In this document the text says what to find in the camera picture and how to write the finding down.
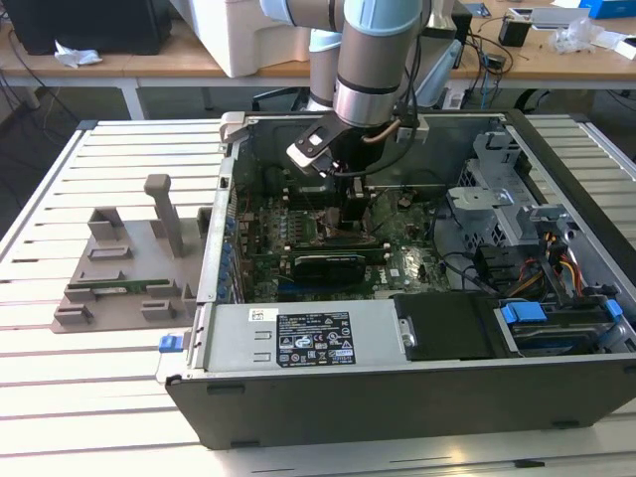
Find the yellow wire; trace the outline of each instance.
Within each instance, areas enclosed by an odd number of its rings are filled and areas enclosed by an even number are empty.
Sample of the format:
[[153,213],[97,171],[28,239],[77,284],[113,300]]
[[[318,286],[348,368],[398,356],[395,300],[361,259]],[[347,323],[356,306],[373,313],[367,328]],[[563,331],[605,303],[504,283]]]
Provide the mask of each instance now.
[[520,291],[524,291],[526,288],[528,288],[529,286],[531,286],[534,283],[536,283],[542,276],[544,276],[544,273],[542,271],[540,271],[539,273],[534,275],[530,280],[528,280],[526,283],[521,285],[519,288],[514,290],[512,293],[510,293],[510,296],[515,296]]
[[570,265],[566,261],[560,261],[559,263],[567,268],[572,274],[572,286],[574,287],[574,293],[576,293],[576,273],[574,273],[574,268],[572,268],[572,265]]

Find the floor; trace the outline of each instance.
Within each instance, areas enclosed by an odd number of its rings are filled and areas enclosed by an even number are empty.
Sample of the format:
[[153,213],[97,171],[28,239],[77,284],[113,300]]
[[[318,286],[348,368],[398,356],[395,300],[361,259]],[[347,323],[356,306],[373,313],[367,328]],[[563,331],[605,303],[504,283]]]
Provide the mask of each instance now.
[[[151,119],[204,118],[219,117],[230,110],[249,110],[251,97],[265,90],[214,88],[213,111],[204,110],[198,88],[147,88],[142,90],[142,97]],[[535,93],[529,105],[534,105],[542,93]],[[519,94],[520,90],[503,90],[492,107],[510,108]],[[59,98],[80,119],[128,119],[118,89],[65,88],[59,91]],[[542,98],[535,112],[582,112],[629,157],[635,157],[636,99],[621,101],[624,106],[606,91],[555,91]],[[293,96],[270,99],[262,104],[262,110],[288,110],[292,102]],[[479,108],[480,103],[481,98],[476,95],[467,107]],[[0,126],[0,237],[29,200],[75,127],[76,123],[47,94],[41,98],[38,110],[23,110],[17,120]]]

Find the motherboard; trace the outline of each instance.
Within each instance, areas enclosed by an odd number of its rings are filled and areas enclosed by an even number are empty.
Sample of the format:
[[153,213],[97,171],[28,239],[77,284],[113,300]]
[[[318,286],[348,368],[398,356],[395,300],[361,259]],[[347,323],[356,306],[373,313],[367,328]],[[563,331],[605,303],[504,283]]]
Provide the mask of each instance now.
[[247,302],[387,299],[450,289],[428,239],[434,204],[415,192],[379,192],[349,229],[337,208],[299,208],[286,197],[243,199],[238,209]]

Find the white paper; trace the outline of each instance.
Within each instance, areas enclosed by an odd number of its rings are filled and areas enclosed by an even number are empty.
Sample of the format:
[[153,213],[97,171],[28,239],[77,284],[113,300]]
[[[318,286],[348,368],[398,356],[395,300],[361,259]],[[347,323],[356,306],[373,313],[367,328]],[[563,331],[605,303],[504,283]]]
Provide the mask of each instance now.
[[552,4],[561,8],[578,8],[580,0],[555,0]]
[[604,31],[600,35],[597,35],[591,43],[592,45],[600,48],[613,50],[614,48],[616,48],[616,45],[625,40],[627,37],[628,35],[625,35],[623,33]]
[[56,59],[67,67],[79,68],[81,65],[93,65],[101,62],[96,50],[73,50],[60,45],[57,41],[56,49]]
[[247,321],[276,321],[278,308],[249,308]]

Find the computer case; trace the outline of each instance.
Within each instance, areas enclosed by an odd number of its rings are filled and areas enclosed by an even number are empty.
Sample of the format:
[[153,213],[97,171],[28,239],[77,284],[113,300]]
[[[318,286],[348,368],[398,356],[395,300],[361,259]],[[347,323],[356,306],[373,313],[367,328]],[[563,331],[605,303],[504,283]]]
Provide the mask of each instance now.
[[4,0],[30,55],[75,50],[157,55],[170,35],[169,0]]

